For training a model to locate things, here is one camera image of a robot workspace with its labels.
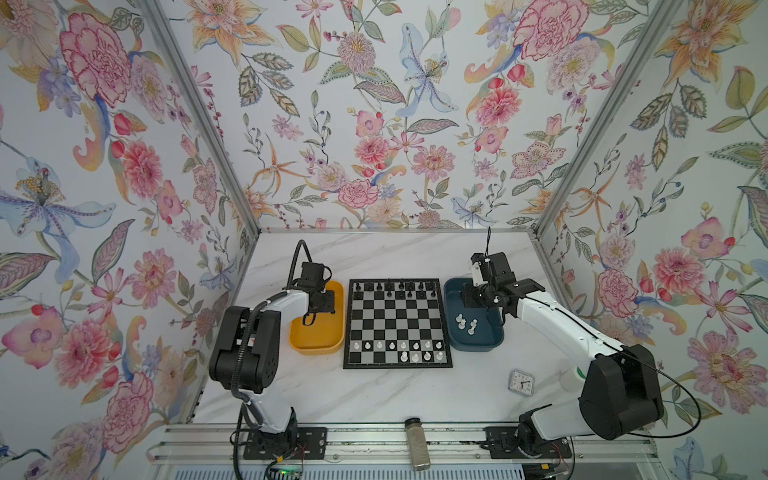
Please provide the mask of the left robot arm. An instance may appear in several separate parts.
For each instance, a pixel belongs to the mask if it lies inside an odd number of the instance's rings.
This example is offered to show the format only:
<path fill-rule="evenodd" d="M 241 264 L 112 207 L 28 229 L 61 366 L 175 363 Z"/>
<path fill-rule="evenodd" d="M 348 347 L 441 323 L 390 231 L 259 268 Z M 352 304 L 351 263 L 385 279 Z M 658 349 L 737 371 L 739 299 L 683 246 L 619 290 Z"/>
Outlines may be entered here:
<path fill-rule="evenodd" d="M 269 393 L 279 363 L 282 321 L 335 311 L 335 293 L 327 288 L 329 267 L 302 264 L 301 275 L 255 307 L 232 306 L 223 314 L 209 362 L 209 377 L 240 402 L 249 441 L 279 454 L 298 444 L 295 410 Z"/>

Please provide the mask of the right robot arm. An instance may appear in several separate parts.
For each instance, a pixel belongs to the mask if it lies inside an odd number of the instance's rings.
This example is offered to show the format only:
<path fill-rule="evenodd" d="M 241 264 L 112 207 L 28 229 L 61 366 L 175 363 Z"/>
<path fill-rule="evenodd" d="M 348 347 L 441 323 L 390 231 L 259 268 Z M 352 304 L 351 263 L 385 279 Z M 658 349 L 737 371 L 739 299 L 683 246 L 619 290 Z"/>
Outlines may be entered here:
<path fill-rule="evenodd" d="M 589 326 L 538 282 L 517 278 L 503 253 L 475 253 L 470 265 L 472 285 L 462 291 L 466 305 L 496 309 L 533 327 L 586 375 L 577 399 L 519 417 L 521 446 L 590 434 L 614 440 L 662 417 L 658 372 L 648 349 Z"/>

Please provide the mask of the white pieces in teal tray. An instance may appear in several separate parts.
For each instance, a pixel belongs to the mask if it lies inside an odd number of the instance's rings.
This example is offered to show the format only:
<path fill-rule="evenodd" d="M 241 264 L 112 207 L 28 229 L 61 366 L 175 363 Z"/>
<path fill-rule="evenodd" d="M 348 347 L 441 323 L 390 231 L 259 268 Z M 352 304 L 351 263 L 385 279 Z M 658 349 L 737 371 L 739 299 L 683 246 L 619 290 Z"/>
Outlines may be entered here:
<path fill-rule="evenodd" d="M 478 325 L 478 320 L 476 318 L 467 320 L 462 314 L 459 314 L 455 318 L 455 322 L 456 322 L 457 328 L 460 331 L 463 331 L 466 335 L 469 335 L 469 336 L 475 335 L 476 328 Z"/>

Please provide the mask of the black chess pieces row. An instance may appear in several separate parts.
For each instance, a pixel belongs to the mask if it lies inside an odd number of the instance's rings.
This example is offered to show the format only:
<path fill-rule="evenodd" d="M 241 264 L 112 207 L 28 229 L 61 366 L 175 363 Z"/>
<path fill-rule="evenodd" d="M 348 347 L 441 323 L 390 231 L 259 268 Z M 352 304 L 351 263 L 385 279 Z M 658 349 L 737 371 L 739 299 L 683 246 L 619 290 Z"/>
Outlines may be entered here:
<path fill-rule="evenodd" d="M 432 300 L 438 298 L 437 284 L 432 281 L 352 281 L 354 300 Z"/>

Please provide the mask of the black white chess board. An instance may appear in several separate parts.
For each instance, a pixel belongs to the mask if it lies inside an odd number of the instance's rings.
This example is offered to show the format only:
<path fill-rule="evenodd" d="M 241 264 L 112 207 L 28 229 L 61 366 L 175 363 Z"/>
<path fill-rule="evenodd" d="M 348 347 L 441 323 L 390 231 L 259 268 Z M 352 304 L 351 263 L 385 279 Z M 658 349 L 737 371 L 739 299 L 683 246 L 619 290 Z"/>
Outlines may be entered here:
<path fill-rule="evenodd" d="M 354 300 L 352 281 L 432 281 L 437 284 L 438 298 L 432 300 Z M 417 364 L 405 366 L 360 367 L 346 363 L 352 341 L 385 340 L 443 340 L 448 348 L 451 363 L 448 365 Z M 449 344 L 441 285 L 437 278 L 389 278 L 352 279 L 346 307 L 346 334 L 344 340 L 343 368 L 346 370 L 372 369 L 449 369 L 453 366 Z"/>

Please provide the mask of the white chess pieces row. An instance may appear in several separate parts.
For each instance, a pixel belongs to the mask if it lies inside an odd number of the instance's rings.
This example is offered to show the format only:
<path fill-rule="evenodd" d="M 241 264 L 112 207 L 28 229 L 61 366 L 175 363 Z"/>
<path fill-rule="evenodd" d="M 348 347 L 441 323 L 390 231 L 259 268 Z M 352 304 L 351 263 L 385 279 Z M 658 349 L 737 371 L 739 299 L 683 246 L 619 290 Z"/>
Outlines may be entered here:
<path fill-rule="evenodd" d="M 352 366 L 448 365 L 448 348 L 443 340 L 352 341 L 346 363 Z"/>

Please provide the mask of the teal plastic tray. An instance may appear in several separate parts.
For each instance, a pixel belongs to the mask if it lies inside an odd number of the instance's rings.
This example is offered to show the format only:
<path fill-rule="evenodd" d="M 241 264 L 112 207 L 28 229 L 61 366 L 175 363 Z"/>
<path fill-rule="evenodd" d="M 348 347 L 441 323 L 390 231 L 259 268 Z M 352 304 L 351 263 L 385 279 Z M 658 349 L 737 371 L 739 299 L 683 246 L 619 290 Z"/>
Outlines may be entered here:
<path fill-rule="evenodd" d="M 498 309 L 489 309 L 484 306 L 466 307 L 461 296 L 466 285 L 472 285 L 472 280 L 452 278 L 444 285 L 444 309 L 450 344 L 459 351 L 489 352 L 504 341 L 502 317 Z M 459 314 L 467 320 L 472 318 L 478 320 L 474 336 L 466 335 L 457 328 L 455 318 Z"/>

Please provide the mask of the yellow plastic tray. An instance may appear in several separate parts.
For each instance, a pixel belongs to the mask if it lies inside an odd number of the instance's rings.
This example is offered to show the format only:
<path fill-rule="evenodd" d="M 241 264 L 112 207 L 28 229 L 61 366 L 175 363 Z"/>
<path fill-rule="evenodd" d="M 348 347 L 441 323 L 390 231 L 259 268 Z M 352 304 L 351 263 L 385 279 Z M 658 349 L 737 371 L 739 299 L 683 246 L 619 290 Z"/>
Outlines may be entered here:
<path fill-rule="evenodd" d="M 318 313 L 307 326 L 301 317 L 291 323 L 290 346 L 302 355 L 329 355 L 337 352 L 345 338 L 345 292 L 341 283 L 331 280 L 327 289 L 334 293 L 334 312 Z"/>

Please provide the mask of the small white alarm clock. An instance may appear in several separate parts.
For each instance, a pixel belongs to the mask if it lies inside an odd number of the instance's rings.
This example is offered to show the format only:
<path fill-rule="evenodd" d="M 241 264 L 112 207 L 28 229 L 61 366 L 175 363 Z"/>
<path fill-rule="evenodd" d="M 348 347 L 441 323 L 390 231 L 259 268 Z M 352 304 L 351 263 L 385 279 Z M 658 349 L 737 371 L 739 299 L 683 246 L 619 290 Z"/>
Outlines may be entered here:
<path fill-rule="evenodd" d="M 535 393 L 535 378 L 521 370 L 513 370 L 509 376 L 508 389 L 516 394 L 531 397 Z"/>

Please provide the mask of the white bottle green cap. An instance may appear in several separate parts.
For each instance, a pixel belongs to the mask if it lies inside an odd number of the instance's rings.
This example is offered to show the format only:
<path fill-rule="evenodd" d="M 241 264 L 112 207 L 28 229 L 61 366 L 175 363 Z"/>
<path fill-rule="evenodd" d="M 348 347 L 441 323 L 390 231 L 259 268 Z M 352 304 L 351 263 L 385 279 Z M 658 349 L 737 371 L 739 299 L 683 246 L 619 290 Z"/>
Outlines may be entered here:
<path fill-rule="evenodd" d="M 573 366 L 559 377 L 563 390 L 569 393 L 580 393 L 586 382 L 586 374 L 578 367 Z"/>

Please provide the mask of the glass spice jar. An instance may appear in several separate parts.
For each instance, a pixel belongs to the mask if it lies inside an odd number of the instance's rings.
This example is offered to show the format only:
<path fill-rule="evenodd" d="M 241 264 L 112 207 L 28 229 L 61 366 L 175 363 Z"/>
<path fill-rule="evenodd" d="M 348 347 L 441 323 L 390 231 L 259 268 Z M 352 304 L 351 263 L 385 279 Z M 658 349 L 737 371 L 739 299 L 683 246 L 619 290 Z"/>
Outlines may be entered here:
<path fill-rule="evenodd" d="M 415 471 L 428 470 L 431 467 L 431 459 L 421 419 L 409 418 L 404 422 L 404 427 L 412 468 Z"/>

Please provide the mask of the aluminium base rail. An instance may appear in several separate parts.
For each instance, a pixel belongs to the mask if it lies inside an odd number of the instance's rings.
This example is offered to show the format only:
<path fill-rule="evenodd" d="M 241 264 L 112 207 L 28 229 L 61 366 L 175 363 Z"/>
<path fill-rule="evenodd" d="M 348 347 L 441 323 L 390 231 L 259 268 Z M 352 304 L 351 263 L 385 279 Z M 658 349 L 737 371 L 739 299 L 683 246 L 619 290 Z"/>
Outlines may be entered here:
<path fill-rule="evenodd" d="M 423 431 L 431 464 L 490 463 L 492 447 L 486 439 L 485 423 L 429 423 Z M 292 460 L 305 464 L 410 464 L 408 437 L 402 423 L 331 423 L 325 424 L 324 457 L 313 459 L 298 453 Z M 233 424 L 188 424 L 161 430 L 158 443 L 147 451 L 153 465 L 223 464 L 232 462 L 234 447 L 230 443 Z M 565 460 L 579 466 L 591 463 L 653 464 L 659 461 L 655 444 L 650 440 L 629 439 L 605 441 L 595 436 L 560 440 L 558 445 L 538 457 L 509 450 L 505 462 Z"/>

